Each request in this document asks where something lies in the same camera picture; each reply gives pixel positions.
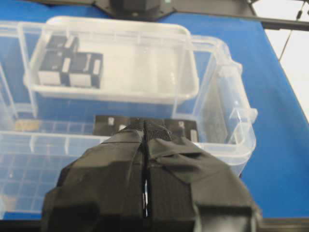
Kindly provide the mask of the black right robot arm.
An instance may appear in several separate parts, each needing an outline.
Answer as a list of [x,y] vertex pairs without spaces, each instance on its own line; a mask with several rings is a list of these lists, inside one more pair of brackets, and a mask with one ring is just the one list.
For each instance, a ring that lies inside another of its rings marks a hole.
[[92,5],[121,20],[154,22],[176,12],[170,0],[95,0]]

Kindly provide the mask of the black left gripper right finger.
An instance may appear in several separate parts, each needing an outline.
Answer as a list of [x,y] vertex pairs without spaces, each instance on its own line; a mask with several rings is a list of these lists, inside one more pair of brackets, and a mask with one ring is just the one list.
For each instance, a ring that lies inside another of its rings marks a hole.
[[152,231],[257,231],[260,210],[228,164],[153,121],[144,133]]

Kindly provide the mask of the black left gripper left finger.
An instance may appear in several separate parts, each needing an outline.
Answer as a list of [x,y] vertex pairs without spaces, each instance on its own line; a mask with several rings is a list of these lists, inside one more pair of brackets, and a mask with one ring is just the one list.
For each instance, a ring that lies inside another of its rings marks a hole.
[[143,127],[135,120],[62,169],[44,198],[42,231],[143,230]]

